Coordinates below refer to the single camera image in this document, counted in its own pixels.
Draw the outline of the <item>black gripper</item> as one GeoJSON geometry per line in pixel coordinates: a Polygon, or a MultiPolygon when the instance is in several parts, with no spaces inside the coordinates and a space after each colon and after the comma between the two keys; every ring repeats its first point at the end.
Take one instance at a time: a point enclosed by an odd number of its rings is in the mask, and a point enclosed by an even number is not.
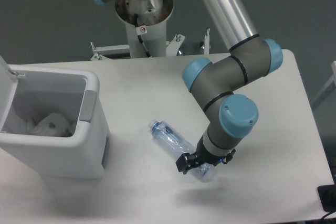
{"type": "Polygon", "coordinates": [[[199,167],[200,164],[207,163],[213,166],[217,166],[219,163],[227,164],[233,159],[235,153],[236,150],[232,149],[225,150],[224,154],[212,154],[206,149],[203,139],[200,139],[196,147],[196,153],[183,153],[175,164],[177,170],[185,175],[189,170],[199,167]]]}

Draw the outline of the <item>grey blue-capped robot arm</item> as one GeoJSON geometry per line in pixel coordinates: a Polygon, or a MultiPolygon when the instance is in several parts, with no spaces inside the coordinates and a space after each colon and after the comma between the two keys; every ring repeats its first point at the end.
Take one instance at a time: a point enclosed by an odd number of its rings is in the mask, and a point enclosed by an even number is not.
{"type": "MultiPolygon", "coordinates": [[[[132,58],[165,57],[166,21],[172,0],[94,0],[115,2],[127,29],[132,58]]],[[[226,164],[235,147],[258,120],[254,102],[235,91],[277,70],[283,62],[280,46],[261,39],[240,0],[203,0],[230,55],[216,63],[206,57],[190,62],[182,72],[188,91],[209,120],[192,154],[182,154],[177,169],[187,173],[205,163],[226,164]]]]}

